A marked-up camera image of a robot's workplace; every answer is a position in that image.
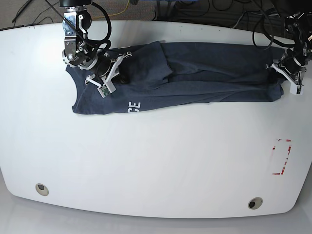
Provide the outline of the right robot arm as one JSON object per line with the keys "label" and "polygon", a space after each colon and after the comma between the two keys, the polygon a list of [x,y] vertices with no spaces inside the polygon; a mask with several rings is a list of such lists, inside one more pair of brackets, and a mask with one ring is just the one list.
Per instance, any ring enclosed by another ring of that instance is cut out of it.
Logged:
{"label": "right robot arm", "polygon": [[[89,38],[88,29],[91,27],[92,17],[86,9],[87,5],[100,10],[106,19],[107,34],[101,40]],[[59,6],[66,9],[62,23],[65,32],[62,52],[64,63],[69,67],[88,71],[90,74],[86,76],[85,83],[93,83],[109,93],[114,91],[115,84],[128,84],[130,80],[119,66],[131,54],[109,53],[112,24],[104,8],[92,0],[60,0]]]}

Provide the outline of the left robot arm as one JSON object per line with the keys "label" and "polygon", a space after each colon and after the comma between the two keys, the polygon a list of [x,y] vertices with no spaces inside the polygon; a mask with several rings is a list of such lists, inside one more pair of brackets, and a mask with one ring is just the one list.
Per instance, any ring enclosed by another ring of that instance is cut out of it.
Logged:
{"label": "left robot arm", "polygon": [[312,55],[311,17],[306,11],[285,17],[293,44],[281,43],[271,35],[268,39],[276,47],[156,41],[132,47],[133,55],[121,67],[131,82],[142,88],[156,88],[178,76],[243,85],[288,80],[291,91],[299,94]]}

